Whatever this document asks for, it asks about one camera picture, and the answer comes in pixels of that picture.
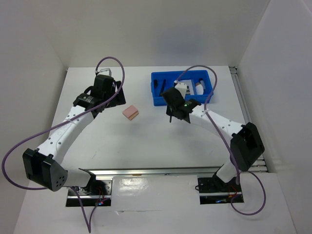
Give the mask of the black fan makeup brush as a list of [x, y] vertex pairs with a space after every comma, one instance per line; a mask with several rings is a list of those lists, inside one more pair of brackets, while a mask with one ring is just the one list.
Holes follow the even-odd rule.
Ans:
[[154, 96], [155, 97], [160, 97], [161, 94], [164, 92], [165, 86], [166, 86], [166, 80], [161, 79], [161, 80], [154, 80], [153, 81], [154, 85]]

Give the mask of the small clear bottle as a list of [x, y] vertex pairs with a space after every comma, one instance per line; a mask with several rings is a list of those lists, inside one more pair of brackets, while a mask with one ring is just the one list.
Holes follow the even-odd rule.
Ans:
[[202, 85], [203, 92], [205, 92], [205, 91], [206, 91], [206, 85], [205, 85], [204, 80], [203, 80], [202, 78], [200, 78], [200, 79], [199, 79], [199, 82], [200, 82], [200, 84]]

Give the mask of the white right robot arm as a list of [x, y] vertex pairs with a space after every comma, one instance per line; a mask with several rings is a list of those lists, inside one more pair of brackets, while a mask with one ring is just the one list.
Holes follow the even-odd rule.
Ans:
[[212, 183], [216, 190], [224, 191], [235, 178], [239, 183], [240, 172], [246, 172], [264, 153], [265, 147], [257, 127], [231, 121], [194, 99], [185, 100], [176, 88], [161, 95], [166, 104], [166, 114], [200, 126], [219, 136], [229, 151], [229, 159], [214, 173]]

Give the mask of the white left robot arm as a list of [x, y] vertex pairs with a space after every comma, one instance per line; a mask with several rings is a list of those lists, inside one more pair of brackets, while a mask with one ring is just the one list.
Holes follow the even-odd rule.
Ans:
[[53, 192], [62, 187], [79, 187], [86, 195], [96, 190], [96, 176], [85, 169], [66, 169], [62, 162], [67, 151], [82, 131], [106, 108], [126, 103], [121, 81], [97, 75], [94, 84], [78, 95], [63, 125], [35, 150], [27, 149], [22, 156], [29, 180]]

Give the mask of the blue plastic organizer bin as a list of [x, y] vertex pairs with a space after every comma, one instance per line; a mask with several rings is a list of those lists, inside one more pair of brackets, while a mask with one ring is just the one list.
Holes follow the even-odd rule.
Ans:
[[[182, 74], [182, 71], [169, 71], [169, 72], [152, 72], [151, 73], [151, 92], [153, 97], [154, 106], [165, 106], [166, 102], [163, 99], [162, 96], [155, 97], [154, 96], [154, 85], [153, 81], [165, 79], [166, 80], [166, 86], [164, 89], [164, 92], [168, 90], [169, 88], [172, 88], [174, 86], [174, 81]], [[206, 85], [206, 91], [203, 95], [197, 95], [195, 91], [195, 84], [199, 82], [199, 79], [202, 78]], [[200, 103], [204, 103], [206, 98], [208, 97], [209, 93], [212, 91], [212, 83], [209, 77], [209, 74], [206, 70], [193, 70], [193, 71], [187, 71], [182, 78], [179, 79], [181, 82], [182, 80], [191, 79], [193, 81], [193, 88], [194, 88], [194, 95], [186, 95], [185, 99], [189, 100], [191, 98], [197, 100]]]

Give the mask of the aluminium right side rail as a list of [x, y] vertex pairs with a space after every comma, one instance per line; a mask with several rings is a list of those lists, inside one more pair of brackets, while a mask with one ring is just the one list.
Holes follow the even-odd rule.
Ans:
[[[252, 122], [252, 118], [247, 106], [247, 102], [246, 99], [244, 97], [243, 94], [243, 90], [242, 90], [242, 86], [240, 84], [239, 81], [239, 77], [238, 77], [238, 72], [237, 72], [237, 68], [236, 67], [229, 67], [230, 73], [231, 73], [231, 77], [234, 83], [234, 87], [236, 90], [236, 94], [238, 96], [238, 100], [239, 100], [239, 104], [243, 113], [243, 117], [245, 122]], [[265, 159], [263, 157], [263, 155], [261, 155], [256, 161], [255, 163], [251, 166], [251, 168], [249, 169], [250, 171], [254, 172], [254, 173], [268, 173], [268, 168], [267, 168], [267, 164], [265, 162]]]

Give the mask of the aluminium rail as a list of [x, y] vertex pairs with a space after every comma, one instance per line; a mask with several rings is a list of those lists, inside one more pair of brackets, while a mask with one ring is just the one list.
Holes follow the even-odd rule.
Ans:
[[[234, 87], [236, 90], [236, 94], [238, 96], [238, 100], [239, 100], [239, 104], [243, 113], [243, 117], [245, 122], [252, 122], [252, 118], [247, 106], [247, 102], [246, 99], [244, 97], [243, 94], [243, 90], [242, 90], [242, 86], [240, 84], [239, 81], [239, 77], [238, 77], [238, 72], [237, 72], [237, 68], [236, 67], [229, 67], [230, 73], [231, 73], [231, 77], [234, 83]], [[254, 173], [268, 173], [268, 168], [267, 168], [267, 164], [265, 162], [265, 159], [263, 157], [263, 155], [261, 155], [256, 161], [255, 163], [251, 166], [251, 168], [249, 169], [250, 171], [254, 172]]]
[[75, 169], [65, 170], [61, 167], [44, 169], [45, 178], [52, 180], [78, 180], [88, 179], [88, 176], [97, 180], [112, 179], [117, 176], [141, 177], [141, 176], [212, 176], [218, 167], [180, 167], [180, 168], [143, 168], [143, 169]]

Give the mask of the aluminium front rail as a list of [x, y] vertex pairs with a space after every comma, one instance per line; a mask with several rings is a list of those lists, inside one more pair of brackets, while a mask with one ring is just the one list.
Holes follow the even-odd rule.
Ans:
[[112, 179], [117, 176], [141, 177], [141, 176], [212, 176], [218, 167], [180, 167], [180, 168], [143, 168], [143, 169], [75, 169], [65, 170], [61, 167], [44, 169], [45, 178], [52, 180], [78, 180], [88, 179], [88, 176], [97, 180]]

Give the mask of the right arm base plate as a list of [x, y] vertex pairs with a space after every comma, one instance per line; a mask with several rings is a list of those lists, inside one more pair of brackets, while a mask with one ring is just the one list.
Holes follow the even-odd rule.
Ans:
[[195, 190], [199, 192], [199, 202], [201, 205], [226, 204], [234, 198], [234, 203], [244, 203], [242, 189], [236, 184], [235, 178], [229, 183], [217, 188], [213, 184], [212, 177], [199, 177]]

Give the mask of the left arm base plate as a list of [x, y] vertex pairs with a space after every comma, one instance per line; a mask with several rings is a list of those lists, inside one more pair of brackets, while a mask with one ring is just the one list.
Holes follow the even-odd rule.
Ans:
[[[75, 191], [79, 194], [81, 202], [84, 207], [94, 207], [96, 204], [99, 207], [110, 207], [111, 206], [111, 192], [113, 186], [112, 177], [98, 177], [95, 188], [92, 191], [86, 191], [83, 188], [75, 187]], [[79, 207], [80, 203], [76, 193], [69, 189], [66, 199], [66, 207]]]

